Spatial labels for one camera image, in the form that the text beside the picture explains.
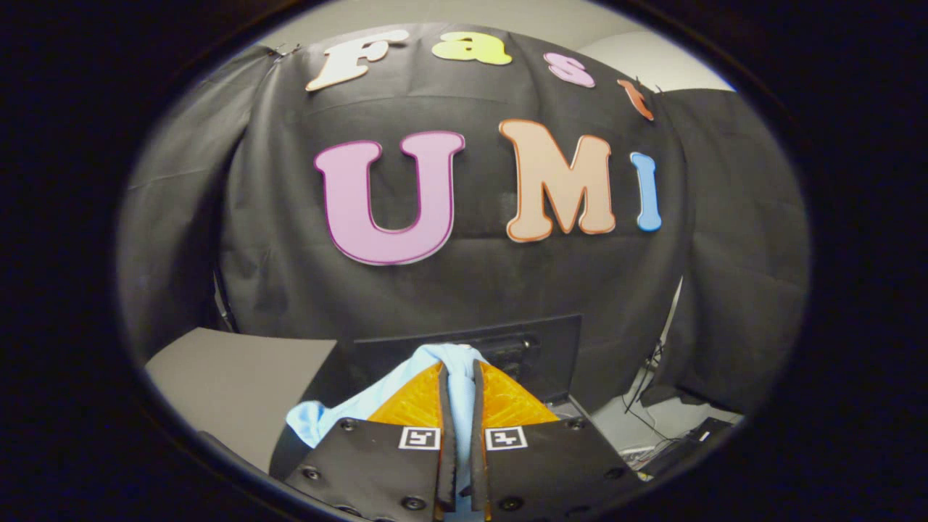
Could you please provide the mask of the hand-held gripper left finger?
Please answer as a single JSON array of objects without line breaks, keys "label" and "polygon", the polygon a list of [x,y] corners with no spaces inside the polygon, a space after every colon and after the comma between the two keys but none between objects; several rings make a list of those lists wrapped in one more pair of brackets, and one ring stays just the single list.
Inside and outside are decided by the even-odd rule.
[{"label": "hand-held gripper left finger", "polygon": [[444,521],[457,508],[448,377],[431,365],[368,418],[338,419],[287,485],[357,518]]}]

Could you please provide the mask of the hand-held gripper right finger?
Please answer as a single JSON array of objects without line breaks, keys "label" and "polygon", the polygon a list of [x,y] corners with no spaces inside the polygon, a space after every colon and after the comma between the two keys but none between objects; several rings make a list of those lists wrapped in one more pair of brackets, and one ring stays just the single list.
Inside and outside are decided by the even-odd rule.
[{"label": "hand-held gripper right finger", "polygon": [[589,521],[642,482],[584,414],[560,418],[513,378],[473,364],[471,511],[481,521]]}]

